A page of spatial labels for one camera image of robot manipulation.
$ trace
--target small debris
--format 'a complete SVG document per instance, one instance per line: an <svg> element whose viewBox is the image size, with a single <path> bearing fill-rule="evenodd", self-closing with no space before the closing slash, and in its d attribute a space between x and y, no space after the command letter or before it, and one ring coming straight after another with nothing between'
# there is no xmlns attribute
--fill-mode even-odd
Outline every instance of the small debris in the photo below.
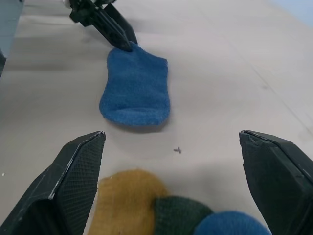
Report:
<svg viewBox="0 0 313 235"><path fill-rule="evenodd" d="M179 154L181 154L181 149L179 147L174 149L174 152L179 152Z"/></svg>

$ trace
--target yellow sock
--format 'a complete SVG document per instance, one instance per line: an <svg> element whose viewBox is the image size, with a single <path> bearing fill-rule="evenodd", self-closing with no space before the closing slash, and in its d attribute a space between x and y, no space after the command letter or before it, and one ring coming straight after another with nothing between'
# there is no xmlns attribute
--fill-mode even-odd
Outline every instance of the yellow sock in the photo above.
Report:
<svg viewBox="0 0 313 235"><path fill-rule="evenodd" d="M153 202L167 195L163 183L143 170L124 171L101 180L88 235L153 235Z"/></svg>

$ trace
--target table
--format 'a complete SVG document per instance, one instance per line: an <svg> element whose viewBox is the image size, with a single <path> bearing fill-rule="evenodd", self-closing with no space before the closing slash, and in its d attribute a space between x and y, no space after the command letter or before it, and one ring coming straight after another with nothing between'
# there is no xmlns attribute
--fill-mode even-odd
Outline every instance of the table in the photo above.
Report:
<svg viewBox="0 0 313 235"><path fill-rule="evenodd" d="M106 121L98 103L111 45L58 1L26 1L0 80L0 222L65 143L98 130L107 135L99 178L142 168L172 194L264 222L238 132L277 135L313 156L312 29L265 0L115 6L141 47L168 59L168 122L132 130Z"/></svg>

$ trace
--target blue sock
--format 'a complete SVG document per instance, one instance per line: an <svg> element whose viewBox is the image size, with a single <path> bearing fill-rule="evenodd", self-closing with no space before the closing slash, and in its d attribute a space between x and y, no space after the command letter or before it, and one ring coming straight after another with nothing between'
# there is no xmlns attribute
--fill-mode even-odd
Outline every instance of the blue sock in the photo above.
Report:
<svg viewBox="0 0 313 235"><path fill-rule="evenodd" d="M241 212L227 211L209 215L193 235L271 235L256 219Z"/></svg>
<svg viewBox="0 0 313 235"><path fill-rule="evenodd" d="M114 48L108 55L108 82L100 112L127 126L160 125L170 114L167 60L132 45L132 52Z"/></svg>

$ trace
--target dark green sock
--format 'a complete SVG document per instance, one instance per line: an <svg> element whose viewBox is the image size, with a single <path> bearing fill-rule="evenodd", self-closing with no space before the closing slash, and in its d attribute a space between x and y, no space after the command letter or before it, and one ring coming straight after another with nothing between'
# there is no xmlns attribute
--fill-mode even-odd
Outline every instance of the dark green sock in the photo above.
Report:
<svg viewBox="0 0 313 235"><path fill-rule="evenodd" d="M192 235L195 227L212 210L184 197L170 196L155 200L154 235Z"/></svg>

